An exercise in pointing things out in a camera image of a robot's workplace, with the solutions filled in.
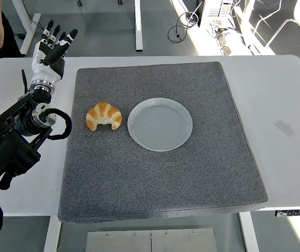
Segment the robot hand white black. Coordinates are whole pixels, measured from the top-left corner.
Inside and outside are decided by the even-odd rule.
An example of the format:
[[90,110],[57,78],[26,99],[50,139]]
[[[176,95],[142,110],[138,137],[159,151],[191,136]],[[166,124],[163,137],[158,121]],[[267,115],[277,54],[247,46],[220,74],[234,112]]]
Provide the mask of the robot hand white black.
[[34,72],[32,81],[44,80],[55,84],[63,78],[65,67],[65,53],[71,46],[77,29],[69,33],[60,32],[60,25],[53,28],[51,20],[43,33],[39,42],[35,45],[31,68]]

